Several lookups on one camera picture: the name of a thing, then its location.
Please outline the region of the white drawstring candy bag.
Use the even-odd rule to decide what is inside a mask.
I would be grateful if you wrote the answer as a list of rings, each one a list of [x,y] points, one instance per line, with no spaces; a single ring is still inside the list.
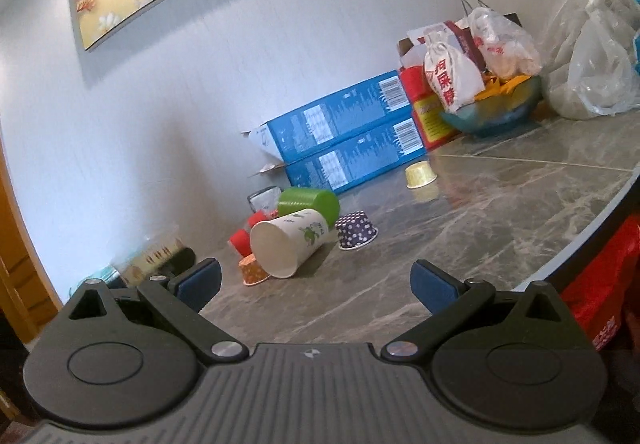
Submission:
[[[426,46],[423,68],[427,83],[448,113],[472,104],[476,95],[485,89],[475,63],[445,43]]]

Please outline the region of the yellow cupcake liner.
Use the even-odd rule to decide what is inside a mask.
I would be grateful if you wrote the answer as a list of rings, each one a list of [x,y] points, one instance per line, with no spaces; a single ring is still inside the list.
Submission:
[[[430,162],[420,161],[406,167],[405,178],[408,189],[418,189],[434,183],[437,174],[432,169]]]

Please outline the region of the white red cardboard box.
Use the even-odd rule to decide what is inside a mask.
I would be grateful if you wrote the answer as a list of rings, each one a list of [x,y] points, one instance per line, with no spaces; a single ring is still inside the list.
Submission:
[[[474,43],[469,28],[460,28],[457,22],[444,21],[414,29],[397,44],[400,66],[402,69],[419,66],[424,60],[426,46],[445,43],[471,59],[480,72],[486,70],[486,62]]]

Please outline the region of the red yellow box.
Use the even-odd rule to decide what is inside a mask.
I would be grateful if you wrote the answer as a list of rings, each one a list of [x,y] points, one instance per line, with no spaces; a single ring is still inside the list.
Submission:
[[[459,131],[446,123],[440,114],[444,111],[438,96],[425,80],[420,66],[399,71],[399,78],[411,104],[416,128],[427,151],[446,145],[459,135]]]

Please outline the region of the clear plastic bag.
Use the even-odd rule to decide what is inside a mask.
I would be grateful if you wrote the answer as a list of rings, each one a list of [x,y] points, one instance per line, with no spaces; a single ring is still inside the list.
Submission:
[[[589,120],[639,108],[639,4],[562,0],[544,27],[544,97],[561,117]]]

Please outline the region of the orange dotted cupcake liner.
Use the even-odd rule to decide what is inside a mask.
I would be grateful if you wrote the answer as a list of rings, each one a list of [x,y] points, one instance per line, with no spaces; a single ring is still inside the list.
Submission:
[[[238,266],[244,286],[253,287],[270,278],[270,275],[262,269],[253,253],[243,257]]]

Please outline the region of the blue glass bowl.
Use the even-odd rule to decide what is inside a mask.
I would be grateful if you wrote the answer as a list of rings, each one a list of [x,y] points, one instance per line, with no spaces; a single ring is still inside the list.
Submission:
[[[542,80],[532,76],[505,94],[475,101],[456,113],[442,111],[439,116],[455,130],[478,137],[506,133],[526,122],[542,99]]]

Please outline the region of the white plastic snack bag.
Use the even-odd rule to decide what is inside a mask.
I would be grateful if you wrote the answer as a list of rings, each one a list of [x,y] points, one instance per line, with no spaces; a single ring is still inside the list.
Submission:
[[[517,75],[538,75],[541,55],[533,37],[521,26],[487,7],[477,7],[468,17],[475,45],[489,71],[503,80]]]

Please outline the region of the teal checkered cloth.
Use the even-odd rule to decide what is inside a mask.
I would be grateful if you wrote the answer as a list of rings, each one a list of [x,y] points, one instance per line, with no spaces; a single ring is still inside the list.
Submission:
[[[126,283],[122,280],[122,276],[120,276],[119,271],[117,271],[113,265],[107,265],[107,267],[86,276],[79,280],[76,285],[71,286],[70,289],[68,289],[68,297],[73,297],[73,294],[77,289],[86,281],[103,281],[110,289],[124,288],[126,286]]]

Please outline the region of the clear cup with red bands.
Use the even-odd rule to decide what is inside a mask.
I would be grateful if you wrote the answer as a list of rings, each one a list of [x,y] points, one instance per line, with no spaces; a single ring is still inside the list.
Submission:
[[[275,219],[278,215],[276,210],[259,210],[254,212],[245,222],[244,226],[233,233],[228,239],[228,245],[241,257],[247,257],[252,253],[250,248],[250,231],[255,225],[263,221]]]

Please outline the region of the lower blue carton box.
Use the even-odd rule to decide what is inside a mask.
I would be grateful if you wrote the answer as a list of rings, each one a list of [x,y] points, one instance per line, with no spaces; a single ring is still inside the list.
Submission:
[[[418,128],[408,118],[374,126],[295,162],[267,163],[256,174],[284,170],[294,187],[329,189],[339,195],[425,153]]]

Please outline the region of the blue carton box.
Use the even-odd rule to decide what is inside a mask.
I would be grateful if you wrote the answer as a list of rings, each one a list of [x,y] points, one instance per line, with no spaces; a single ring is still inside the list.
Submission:
[[[425,153],[418,128],[408,118],[374,126],[295,162],[267,163],[256,174],[284,170],[294,187],[329,189],[339,195]]]
[[[245,131],[243,136],[284,164],[411,115],[397,71],[390,71],[308,102]]]

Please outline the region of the upper blue carton box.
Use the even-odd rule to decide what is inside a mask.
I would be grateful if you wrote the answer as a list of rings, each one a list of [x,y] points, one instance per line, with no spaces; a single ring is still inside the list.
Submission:
[[[245,131],[243,136],[284,164],[411,115],[397,71],[390,71],[308,102]]]

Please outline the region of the red plastic bag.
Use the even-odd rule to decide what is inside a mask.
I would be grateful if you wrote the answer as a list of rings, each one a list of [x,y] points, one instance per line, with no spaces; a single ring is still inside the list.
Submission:
[[[639,273],[639,216],[631,214],[561,293],[597,351],[623,326],[627,291]]]

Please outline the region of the purple dotted cupcake liner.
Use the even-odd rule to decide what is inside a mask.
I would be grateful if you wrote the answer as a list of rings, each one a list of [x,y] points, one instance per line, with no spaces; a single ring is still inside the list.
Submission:
[[[340,216],[334,227],[338,244],[343,251],[360,249],[378,237],[378,229],[363,211]]]

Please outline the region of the green plastic cup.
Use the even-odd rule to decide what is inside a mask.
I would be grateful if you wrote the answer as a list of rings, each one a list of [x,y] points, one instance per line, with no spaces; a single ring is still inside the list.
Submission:
[[[327,189],[290,187],[280,194],[277,210],[280,216],[293,214],[302,210],[313,209],[319,212],[330,228],[341,213],[340,201],[335,193]]]

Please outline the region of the white paper cup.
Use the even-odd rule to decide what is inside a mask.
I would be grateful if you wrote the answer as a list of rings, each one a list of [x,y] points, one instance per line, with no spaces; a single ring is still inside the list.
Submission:
[[[269,276],[288,279],[328,241],[329,234],[320,212],[303,209],[257,223],[250,230],[250,247]]]

